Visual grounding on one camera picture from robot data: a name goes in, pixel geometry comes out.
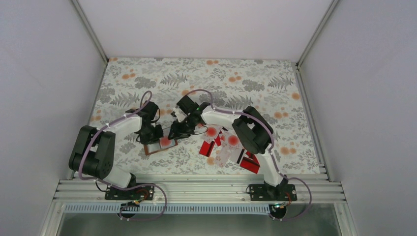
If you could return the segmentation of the white card red circle top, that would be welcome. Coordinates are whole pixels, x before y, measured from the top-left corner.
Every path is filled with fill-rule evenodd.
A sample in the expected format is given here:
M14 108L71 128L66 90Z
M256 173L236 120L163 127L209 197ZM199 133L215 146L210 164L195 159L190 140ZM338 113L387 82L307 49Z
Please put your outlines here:
M159 144L161 149L168 149L177 145L175 140L170 140L167 136L162 137Z

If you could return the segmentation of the brown leather card holder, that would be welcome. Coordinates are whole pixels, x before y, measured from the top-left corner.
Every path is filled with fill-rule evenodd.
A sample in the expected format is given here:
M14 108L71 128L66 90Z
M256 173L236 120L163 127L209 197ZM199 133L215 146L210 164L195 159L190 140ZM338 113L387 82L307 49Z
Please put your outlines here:
M145 155L152 155L152 154L155 154L155 153L158 153L158 152L167 150L167 149L161 149L159 142L158 143L144 145Z

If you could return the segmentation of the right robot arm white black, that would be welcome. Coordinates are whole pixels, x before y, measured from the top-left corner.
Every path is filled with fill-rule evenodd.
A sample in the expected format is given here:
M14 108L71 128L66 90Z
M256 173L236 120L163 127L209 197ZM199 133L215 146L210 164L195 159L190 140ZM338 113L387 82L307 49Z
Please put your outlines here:
M252 106L244 110L220 109L209 102L201 104L193 101L188 95L177 102L172 113L176 120L170 127L168 138L179 140L195 134L198 125L218 125L233 130L243 150L254 155L260 164L264 176L262 201L288 199L292 189L288 177L280 172L277 160L273 155L273 128Z

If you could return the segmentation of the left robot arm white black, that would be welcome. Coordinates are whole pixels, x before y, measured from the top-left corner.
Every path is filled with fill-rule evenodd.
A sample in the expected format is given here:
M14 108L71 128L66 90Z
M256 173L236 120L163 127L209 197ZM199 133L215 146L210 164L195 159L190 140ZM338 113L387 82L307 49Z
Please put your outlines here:
M115 145L131 133L138 135L144 145L155 144L163 137L161 125L153 118L159 107L147 101L136 110L126 113L98 129L89 125L80 128L69 158L69 168L77 171L80 179L94 179L115 189L124 199L136 195L136 177L114 166Z

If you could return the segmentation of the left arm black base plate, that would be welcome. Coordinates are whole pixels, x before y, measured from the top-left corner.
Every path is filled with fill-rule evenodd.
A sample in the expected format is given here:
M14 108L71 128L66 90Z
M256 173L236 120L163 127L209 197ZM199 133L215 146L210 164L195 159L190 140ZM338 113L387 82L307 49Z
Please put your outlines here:
M151 201L153 200L154 186L144 186L133 190L119 190L114 187L108 187L105 193L105 200L120 201Z

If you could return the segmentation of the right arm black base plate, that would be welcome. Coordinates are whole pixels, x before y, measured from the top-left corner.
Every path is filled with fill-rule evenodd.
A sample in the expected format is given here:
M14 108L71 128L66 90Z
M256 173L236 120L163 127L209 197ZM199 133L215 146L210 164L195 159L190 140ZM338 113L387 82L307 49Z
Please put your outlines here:
M297 201L297 192L293 184L273 187L269 184L250 184L246 188L251 201Z

